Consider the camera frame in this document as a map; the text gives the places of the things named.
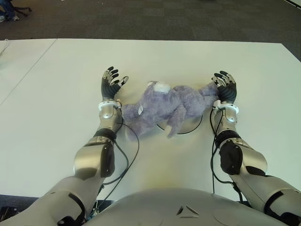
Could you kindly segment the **left robot hand black silver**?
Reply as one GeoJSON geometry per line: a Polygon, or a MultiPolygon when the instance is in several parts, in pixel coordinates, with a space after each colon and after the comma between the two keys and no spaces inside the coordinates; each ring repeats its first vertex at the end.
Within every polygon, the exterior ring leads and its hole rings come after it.
{"type": "Polygon", "coordinates": [[[101,82],[101,94],[102,100],[114,100],[115,95],[119,90],[126,84],[129,77],[125,76],[121,79],[116,79],[119,77],[119,70],[113,66],[109,67],[102,76],[101,82]]]}

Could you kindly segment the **right robot hand black silver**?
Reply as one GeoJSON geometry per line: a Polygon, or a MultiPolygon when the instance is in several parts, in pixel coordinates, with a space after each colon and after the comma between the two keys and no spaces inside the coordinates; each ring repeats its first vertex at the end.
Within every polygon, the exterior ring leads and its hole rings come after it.
{"type": "Polygon", "coordinates": [[[214,73],[212,81],[217,87],[220,101],[233,104],[237,97],[237,85],[232,75],[228,72],[220,71],[219,73],[214,73]]]}

